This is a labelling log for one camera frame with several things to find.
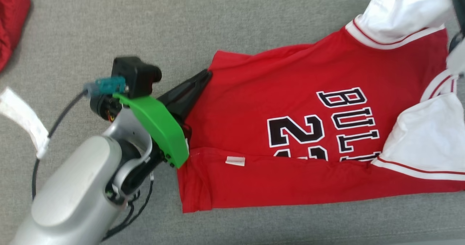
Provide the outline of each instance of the teal connector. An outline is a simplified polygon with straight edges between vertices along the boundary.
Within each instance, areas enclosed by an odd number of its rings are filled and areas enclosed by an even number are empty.
[[[94,83],[86,83],[84,89],[88,91],[88,98],[127,92],[126,80],[121,76],[97,79]]]

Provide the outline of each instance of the red cloth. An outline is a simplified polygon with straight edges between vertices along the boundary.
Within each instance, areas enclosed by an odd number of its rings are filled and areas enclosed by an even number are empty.
[[[0,72],[18,45],[31,0],[0,0]]]
[[[315,44],[254,56],[219,51],[186,121],[193,135],[178,170],[183,212],[465,189],[464,181],[370,163],[397,116],[451,79],[446,57],[445,29],[382,44],[355,23]]]

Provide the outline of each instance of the garment label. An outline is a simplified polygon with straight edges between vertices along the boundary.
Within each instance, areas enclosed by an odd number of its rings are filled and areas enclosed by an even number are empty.
[[[236,166],[245,166],[246,158],[245,157],[233,157],[228,156],[226,158],[226,164],[236,165]]]
[[[34,110],[9,87],[0,93],[0,114],[16,122],[28,132],[37,150],[38,158],[45,154],[48,146],[47,129]]]

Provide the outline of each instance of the gray fabric surface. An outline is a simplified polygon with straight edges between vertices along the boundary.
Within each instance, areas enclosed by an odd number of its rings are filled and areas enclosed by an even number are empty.
[[[50,128],[83,83],[111,73],[115,56],[138,55],[160,66],[157,96],[207,67],[218,49],[258,53],[312,43],[362,13],[368,2],[33,0],[21,43],[0,74],[0,89],[11,86]],[[460,91],[464,99],[462,81]],[[107,126],[88,101],[79,103],[50,144],[39,188],[77,146]],[[0,131],[0,244],[7,244],[31,205],[35,150],[28,134],[4,117]],[[368,245],[465,238],[464,198],[463,192],[422,194],[183,215],[175,171],[163,164],[145,213],[106,244]]]

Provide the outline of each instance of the green plastic bracket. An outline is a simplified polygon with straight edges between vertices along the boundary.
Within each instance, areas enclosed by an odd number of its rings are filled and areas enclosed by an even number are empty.
[[[151,96],[128,99],[121,94],[113,94],[113,97],[118,98],[121,104],[129,106],[134,116],[165,153],[168,162],[178,169],[186,162],[189,149],[184,132],[160,101]]]

